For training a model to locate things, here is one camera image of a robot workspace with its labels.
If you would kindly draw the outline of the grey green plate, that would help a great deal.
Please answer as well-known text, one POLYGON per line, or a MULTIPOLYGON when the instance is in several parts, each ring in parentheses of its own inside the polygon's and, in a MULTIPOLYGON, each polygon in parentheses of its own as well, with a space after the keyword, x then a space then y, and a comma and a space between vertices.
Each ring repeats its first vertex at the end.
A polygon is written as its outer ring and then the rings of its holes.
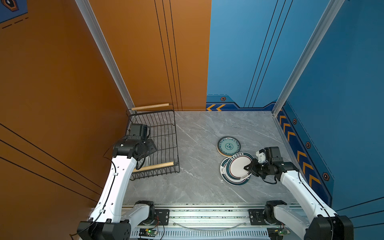
POLYGON ((240 152, 241 144, 240 142, 230 136, 224 136, 219 139, 217 143, 217 149, 219 149, 222 153, 226 155, 235 155, 240 152))

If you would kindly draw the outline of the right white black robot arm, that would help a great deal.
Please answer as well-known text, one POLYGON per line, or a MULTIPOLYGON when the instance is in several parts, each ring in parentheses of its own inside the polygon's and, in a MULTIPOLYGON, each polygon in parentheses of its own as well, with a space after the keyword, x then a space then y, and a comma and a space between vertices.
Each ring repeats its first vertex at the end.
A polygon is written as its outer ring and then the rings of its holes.
POLYGON ((352 240, 354 226, 347 216, 340 216, 309 186, 298 168, 284 162, 278 147, 267 147, 257 152, 256 158, 244 170, 263 180, 274 176, 294 196, 306 217, 293 212, 287 203, 275 200, 265 204, 264 218, 269 224, 281 223, 302 240, 352 240))

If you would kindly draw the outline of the black wire dish rack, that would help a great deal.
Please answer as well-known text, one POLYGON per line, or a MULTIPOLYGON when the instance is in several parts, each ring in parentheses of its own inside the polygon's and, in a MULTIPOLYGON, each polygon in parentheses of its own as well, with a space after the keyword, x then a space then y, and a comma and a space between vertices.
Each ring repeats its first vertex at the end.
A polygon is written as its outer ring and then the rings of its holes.
POLYGON ((172 104, 131 109, 125 135, 113 146, 113 156, 133 157, 131 181, 180 172, 176 115, 172 104))

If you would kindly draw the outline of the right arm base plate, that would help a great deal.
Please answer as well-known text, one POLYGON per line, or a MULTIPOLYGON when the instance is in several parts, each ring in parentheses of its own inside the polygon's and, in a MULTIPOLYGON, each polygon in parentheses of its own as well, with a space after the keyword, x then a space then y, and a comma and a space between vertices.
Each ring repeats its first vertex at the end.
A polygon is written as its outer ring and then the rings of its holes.
POLYGON ((278 221, 272 213, 262 209, 249 209, 249 218, 252 226, 284 226, 283 223, 278 221))

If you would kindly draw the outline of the orange plate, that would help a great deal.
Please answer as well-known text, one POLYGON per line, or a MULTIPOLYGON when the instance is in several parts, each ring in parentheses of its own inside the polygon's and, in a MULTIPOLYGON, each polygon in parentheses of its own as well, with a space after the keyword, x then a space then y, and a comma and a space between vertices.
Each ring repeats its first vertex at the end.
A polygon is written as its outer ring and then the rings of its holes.
POLYGON ((222 155, 222 156, 224 156, 224 157, 226 157, 226 158, 232 156, 232 155, 226 155, 226 154, 222 153, 219 149, 217 149, 217 151, 219 152, 220 155, 222 155))

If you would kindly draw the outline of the white patterned plate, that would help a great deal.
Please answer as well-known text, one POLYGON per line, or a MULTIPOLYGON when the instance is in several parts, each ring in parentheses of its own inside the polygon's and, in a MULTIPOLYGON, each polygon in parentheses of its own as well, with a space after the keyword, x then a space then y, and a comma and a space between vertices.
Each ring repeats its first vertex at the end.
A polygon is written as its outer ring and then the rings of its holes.
POLYGON ((240 180, 246 178, 248 175, 252 175, 243 169, 244 166, 250 164, 253 161, 254 158, 251 154, 240 152, 229 158, 230 159, 227 162, 226 171, 230 179, 240 180))
POLYGON ((228 184, 230 184, 232 186, 245 185, 250 180, 250 178, 251 178, 250 175, 248 175, 248 176, 246 176, 246 178, 240 179, 240 180, 232 180, 229 178, 229 175, 227 175, 226 166, 227 166, 227 162, 229 161, 229 159, 230 158, 224 159, 220 165, 220 173, 221 173, 222 178, 224 179, 225 182, 227 182, 228 184))

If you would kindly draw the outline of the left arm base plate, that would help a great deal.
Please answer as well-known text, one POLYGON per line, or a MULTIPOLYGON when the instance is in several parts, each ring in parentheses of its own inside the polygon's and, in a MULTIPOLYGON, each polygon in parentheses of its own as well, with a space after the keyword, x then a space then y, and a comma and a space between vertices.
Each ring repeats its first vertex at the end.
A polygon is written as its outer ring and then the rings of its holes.
POLYGON ((160 220, 161 226, 167 226, 170 220, 169 209, 155 209, 155 215, 152 219, 145 220, 139 224, 139 226, 155 226, 160 220))

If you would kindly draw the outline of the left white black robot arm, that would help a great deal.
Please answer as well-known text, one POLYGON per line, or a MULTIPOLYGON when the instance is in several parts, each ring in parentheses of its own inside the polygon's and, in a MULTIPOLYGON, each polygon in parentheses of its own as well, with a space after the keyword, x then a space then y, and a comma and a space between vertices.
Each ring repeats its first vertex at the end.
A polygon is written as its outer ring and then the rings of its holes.
POLYGON ((122 220, 123 200, 131 175, 142 165, 139 161, 157 151, 150 139, 151 128, 133 124, 129 133, 113 146, 110 172, 100 199, 87 221, 81 221, 76 233, 82 240, 128 240, 132 229, 140 223, 152 221, 155 207, 152 201, 139 201, 122 220))

